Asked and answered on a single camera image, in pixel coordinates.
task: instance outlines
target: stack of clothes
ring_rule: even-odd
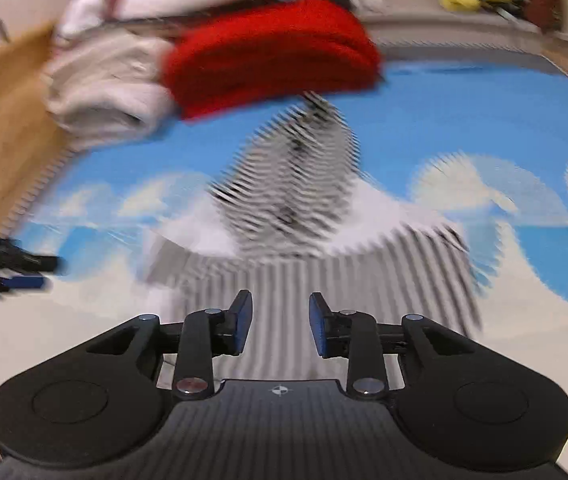
[[[75,148],[304,91],[371,88],[380,58],[349,0],[73,0],[46,102]]]

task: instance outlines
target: blue fabric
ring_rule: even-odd
[[[384,77],[375,91],[327,97],[359,141],[362,171],[384,192],[420,199],[462,226],[481,294],[509,267],[506,225],[539,280],[568,302],[568,78],[449,62],[387,67]],[[18,237],[33,251],[59,247],[71,281],[88,279],[122,244],[132,268],[145,230],[179,217],[247,137],[294,101],[173,119],[160,140],[91,153]],[[483,201],[460,200],[466,189]],[[156,200],[126,206],[143,190]],[[425,192],[444,205],[424,202]],[[61,209],[73,213],[60,218]]]

